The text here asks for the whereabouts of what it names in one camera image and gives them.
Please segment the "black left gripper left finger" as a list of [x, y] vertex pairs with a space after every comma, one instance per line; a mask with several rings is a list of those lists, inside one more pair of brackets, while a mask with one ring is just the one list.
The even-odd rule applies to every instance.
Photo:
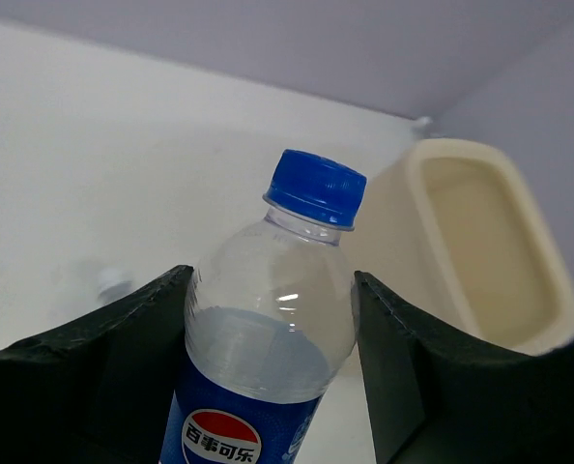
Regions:
[[191, 275], [0, 350], [0, 463], [158, 462]]

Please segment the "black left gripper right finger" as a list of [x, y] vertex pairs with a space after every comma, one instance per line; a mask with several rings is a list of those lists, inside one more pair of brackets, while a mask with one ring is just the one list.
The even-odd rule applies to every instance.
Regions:
[[356, 272], [380, 463], [574, 463], [574, 339], [531, 356], [464, 333]]

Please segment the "pepsi bottle blue cap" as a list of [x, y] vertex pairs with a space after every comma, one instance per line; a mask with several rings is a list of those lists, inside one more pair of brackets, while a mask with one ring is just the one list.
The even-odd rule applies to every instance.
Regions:
[[340, 248], [366, 178], [283, 152], [265, 215], [194, 269], [163, 463], [291, 463], [359, 330]]

